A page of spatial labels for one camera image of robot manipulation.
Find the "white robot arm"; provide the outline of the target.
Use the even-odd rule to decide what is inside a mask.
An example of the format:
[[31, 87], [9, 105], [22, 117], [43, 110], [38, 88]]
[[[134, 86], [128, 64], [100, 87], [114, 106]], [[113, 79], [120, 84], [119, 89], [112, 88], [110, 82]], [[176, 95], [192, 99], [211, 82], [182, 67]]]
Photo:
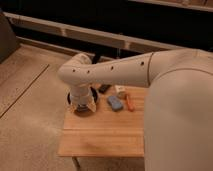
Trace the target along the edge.
[[148, 89], [145, 171], [213, 171], [213, 53], [178, 49], [97, 64], [80, 53], [58, 74], [73, 109], [93, 106], [91, 83]]

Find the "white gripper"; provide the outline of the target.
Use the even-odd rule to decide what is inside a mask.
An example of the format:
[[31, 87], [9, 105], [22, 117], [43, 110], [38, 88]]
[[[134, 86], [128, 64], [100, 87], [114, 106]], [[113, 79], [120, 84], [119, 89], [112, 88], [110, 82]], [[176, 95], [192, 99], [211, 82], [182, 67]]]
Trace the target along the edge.
[[96, 111], [97, 92], [92, 87], [86, 88], [72, 88], [70, 90], [70, 111], [83, 112], [83, 111]]

